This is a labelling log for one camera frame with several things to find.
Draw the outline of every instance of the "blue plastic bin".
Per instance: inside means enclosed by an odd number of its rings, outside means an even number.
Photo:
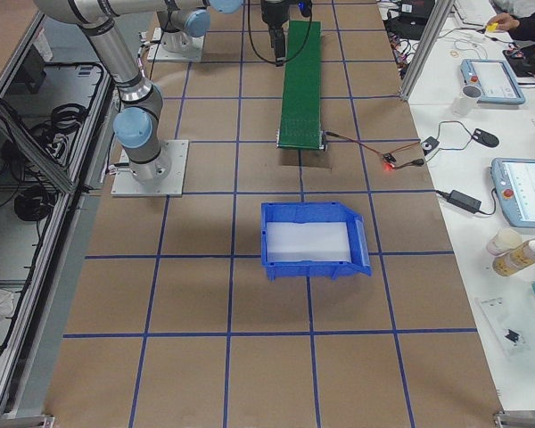
[[[268,223],[345,223],[350,261],[269,261]],[[279,276],[371,276],[363,218],[339,202],[266,202],[261,204],[261,264],[267,277]]]

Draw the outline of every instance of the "computer mouse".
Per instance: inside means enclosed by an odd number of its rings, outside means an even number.
[[[474,130],[472,139],[487,147],[497,147],[499,144],[499,139],[496,136],[479,128]]]

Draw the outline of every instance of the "white paper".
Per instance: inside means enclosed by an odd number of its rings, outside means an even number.
[[[267,223],[267,261],[350,261],[347,224]]]

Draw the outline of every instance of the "power adapter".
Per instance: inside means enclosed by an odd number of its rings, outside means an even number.
[[[471,196],[468,196],[467,194],[463,194],[458,190],[452,190],[450,193],[437,190],[436,193],[444,198],[444,200],[448,201],[452,205],[457,206],[458,208],[461,208],[462,210],[469,211],[473,214],[480,212],[482,202],[474,199]]]

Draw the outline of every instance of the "green conveyor belt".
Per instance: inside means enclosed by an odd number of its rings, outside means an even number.
[[[309,23],[290,21],[288,57],[301,48]],[[321,133],[321,22],[311,22],[307,44],[285,64],[284,99],[277,147],[322,150]]]

